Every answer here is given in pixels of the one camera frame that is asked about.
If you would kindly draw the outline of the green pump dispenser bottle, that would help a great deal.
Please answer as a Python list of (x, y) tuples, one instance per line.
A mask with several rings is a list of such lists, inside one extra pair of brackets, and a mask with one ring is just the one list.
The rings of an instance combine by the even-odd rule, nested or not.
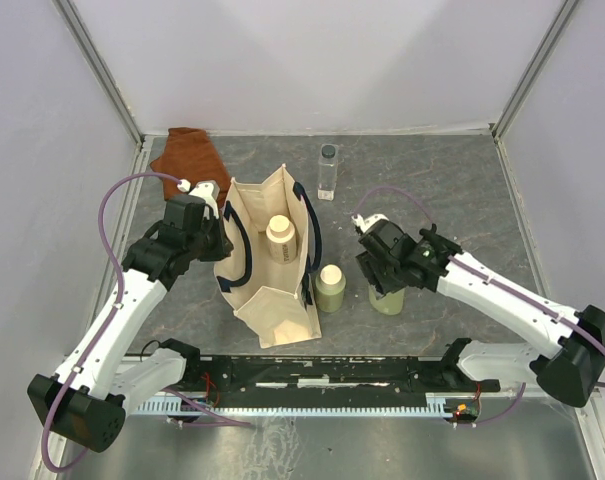
[(388, 293), (381, 297), (373, 286), (368, 287), (368, 298), (371, 306), (379, 313), (387, 316), (398, 315), (404, 306), (405, 289)]

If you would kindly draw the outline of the green bottle round cap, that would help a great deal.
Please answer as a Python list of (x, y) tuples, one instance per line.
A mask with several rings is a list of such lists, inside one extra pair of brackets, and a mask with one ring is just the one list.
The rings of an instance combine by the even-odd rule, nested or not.
[(343, 303), (346, 277), (334, 264), (324, 266), (315, 279), (318, 309), (325, 313), (336, 312)]

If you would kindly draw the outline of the cream canvas tote bag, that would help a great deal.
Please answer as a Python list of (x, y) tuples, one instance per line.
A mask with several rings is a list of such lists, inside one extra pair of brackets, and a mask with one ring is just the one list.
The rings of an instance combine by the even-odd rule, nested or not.
[[(269, 249), (267, 227), (276, 215), (294, 227), (297, 253), (287, 264)], [(232, 179), (221, 219), (233, 250), (214, 264), (214, 276), (234, 316), (263, 348), (320, 338), (311, 275), (322, 259), (322, 236), (304, 186), (284, 165), (258, 184)]]

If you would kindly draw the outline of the cream lotion bottle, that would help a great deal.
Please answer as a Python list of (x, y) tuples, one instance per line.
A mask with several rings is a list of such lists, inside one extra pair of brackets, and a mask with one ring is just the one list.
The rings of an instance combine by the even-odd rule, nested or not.
[(266, 237), (271, 258), (279, 264), (290, 264), (297, 258), (297, 235), (293, 222), (284, 215), (273, 216)]

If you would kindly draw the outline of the clear bottle black cap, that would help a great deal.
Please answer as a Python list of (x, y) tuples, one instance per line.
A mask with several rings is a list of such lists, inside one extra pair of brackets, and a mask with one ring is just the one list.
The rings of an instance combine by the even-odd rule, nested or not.
[(319, 200), (333, 201), (338, 177), (338, 148), (323, 144), (318, 159), (317, 195)]

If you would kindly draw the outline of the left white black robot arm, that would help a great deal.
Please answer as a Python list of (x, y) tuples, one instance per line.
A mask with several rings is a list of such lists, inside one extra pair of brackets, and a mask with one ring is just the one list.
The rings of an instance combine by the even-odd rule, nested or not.
[(94, 452), (110, 447), (125, 418), (157, 392), (202, 379), (198, 348), (175, 339), (126, 373), (117, 371), (137, 332), (192, 261), (217, 262), (233, 246), (210, 183), (167, 201), (164, 216), (128, 250), (123, 282), (76, 350), (51, 376), (37, 374), (27, 395), (49, 429)]

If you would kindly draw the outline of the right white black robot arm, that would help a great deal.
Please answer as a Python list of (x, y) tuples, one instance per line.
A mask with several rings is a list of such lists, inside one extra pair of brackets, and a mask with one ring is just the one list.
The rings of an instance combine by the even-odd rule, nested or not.
[(520, 337), (515, 344), (462, 339), (439, 367), (460, 391), (473, 381), (538, 385), (568, 406), (585, 406), (605, 369), (605, 312), (548, 300), (491, 270), (434, 228), (414, 240), (382, 214), (352, 218), (357, 263), (377, 298), (406, 288), (460, 301)]

